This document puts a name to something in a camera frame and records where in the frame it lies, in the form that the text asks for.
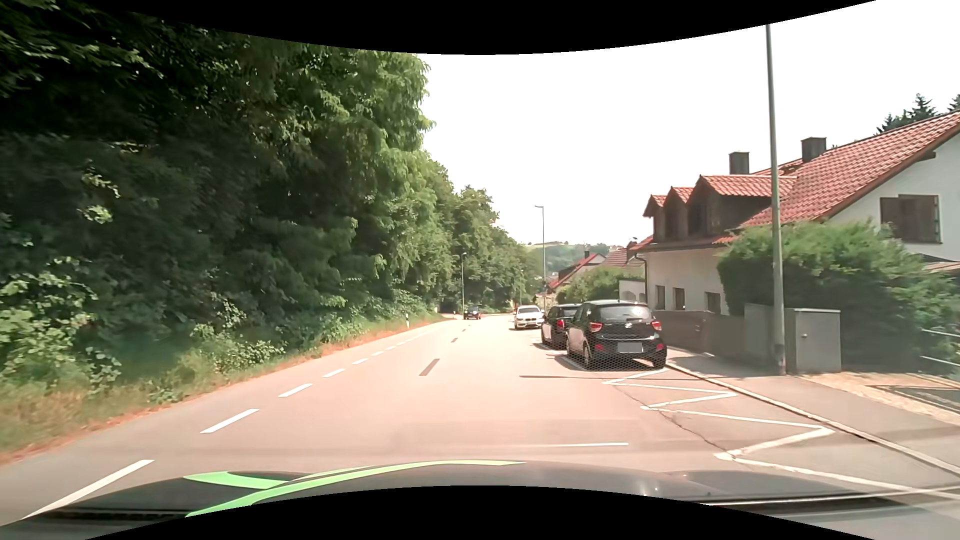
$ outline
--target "asphalt road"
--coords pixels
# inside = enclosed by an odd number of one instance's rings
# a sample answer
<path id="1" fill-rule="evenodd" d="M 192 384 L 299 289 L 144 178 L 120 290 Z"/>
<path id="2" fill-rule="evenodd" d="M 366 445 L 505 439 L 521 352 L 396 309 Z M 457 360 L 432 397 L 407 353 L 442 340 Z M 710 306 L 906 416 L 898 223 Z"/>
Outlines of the asphalt road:
<path id="1" fill-rule="evenodd" d="M 510 320 L 387 337 L 9 464 L 0 524 L 78 494 L 200 472 L 430 459 L 735 468 L 862 489 L 957 480 L 674 370 L 585 371 Z"/>

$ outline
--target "dry grass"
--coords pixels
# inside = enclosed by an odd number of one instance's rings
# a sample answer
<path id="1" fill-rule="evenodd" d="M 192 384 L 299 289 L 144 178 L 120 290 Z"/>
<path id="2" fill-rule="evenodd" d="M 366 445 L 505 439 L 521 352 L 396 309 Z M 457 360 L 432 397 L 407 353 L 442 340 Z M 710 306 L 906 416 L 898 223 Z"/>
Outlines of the dry grass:
<path id="1" fill-rule="evenodd" d="M 438 315 L 411 322 L 410 330 L 442 320 L 445 319 Z M 342 343 L 325 344 L 307 354 L 228 375 L 202 371 L 191 382 L 179 385 L 176 390 L 182 393 L 181 402 L 189 401 L 218 388 L 256 379 L 318 356 L 330 355 L 404 331 L 407 331 L 405 322 L 381 323 L 361 336 Z M 0 464 L 62 446 L 90 431 L 115 426 L 173 405 L 153 405 L 150 388 L 141 382 L 113 387 L 102 396 L 88 396 L 82 389 L 47 393 L 39 385 L 0 388 Z"/>

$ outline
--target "sky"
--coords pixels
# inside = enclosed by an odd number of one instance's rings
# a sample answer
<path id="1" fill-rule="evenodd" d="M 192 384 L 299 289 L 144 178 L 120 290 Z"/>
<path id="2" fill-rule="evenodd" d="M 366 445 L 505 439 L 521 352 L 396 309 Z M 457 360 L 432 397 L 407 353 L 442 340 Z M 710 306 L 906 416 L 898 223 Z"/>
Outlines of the sky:
<path id="1" fill-rule="evenodd" d="M 777 152 L 876 133 L 921 93 L 960 94 L 960 2 L 877 0 L 771 26 Z M 730 152 L 770 165 L 762 26 L 618 49 L 420 54 L 424 147 L 459 189 L 486 188 L 512 237 L 625 245 L 651 233 L 651 194 L 727 174 Z"/>

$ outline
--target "lamp post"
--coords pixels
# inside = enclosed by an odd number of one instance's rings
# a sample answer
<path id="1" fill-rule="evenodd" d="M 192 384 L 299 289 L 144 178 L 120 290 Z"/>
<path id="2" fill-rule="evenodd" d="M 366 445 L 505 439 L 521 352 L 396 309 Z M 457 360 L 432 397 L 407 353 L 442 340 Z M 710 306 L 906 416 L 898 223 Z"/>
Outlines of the lamp post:
<path id="1" fill-rule="evenodd" d="M 771 230 L 774 244 L 774 359 L 780 368 L 780 374 L 786 375 L 786 345 L 783 327 L 783 251 L 780 236 L 780 164 L 777 162 L 777 121 L 774 113 L 774 59 L 770 42 L 770 25 L 766 25 L 767 35 L 767 93 L 770 112 L 770 210 Z"/>
<path id="2" fill-rule="evenodd" d="M 466 253 L 460 254 L 460 309 L 466 317 L 467 313 L 467 281 L 464 279 L 464 257 Z"/>
<path id="3" fill-rule="evenodd" d="M 543 312 L 546 313 L 546 221 L 544 220 L 543 206 L 534 205 L 534 207 L 540 209 L 540 230 L 542 237 L 540 238 L 540 249 L 543 251 Z"/>

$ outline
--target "white car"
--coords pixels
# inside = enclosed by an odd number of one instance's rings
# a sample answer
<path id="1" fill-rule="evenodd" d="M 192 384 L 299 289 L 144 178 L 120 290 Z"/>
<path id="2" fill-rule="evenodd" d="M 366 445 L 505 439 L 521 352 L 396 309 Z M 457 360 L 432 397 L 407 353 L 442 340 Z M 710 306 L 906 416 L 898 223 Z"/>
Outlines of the white car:
<path id="1" fill-rule="evenodd" d="M 543 322 L 543 311 L 537 306 L 520 306 L 514 313 L 514 330 L 539 328 Z"/>

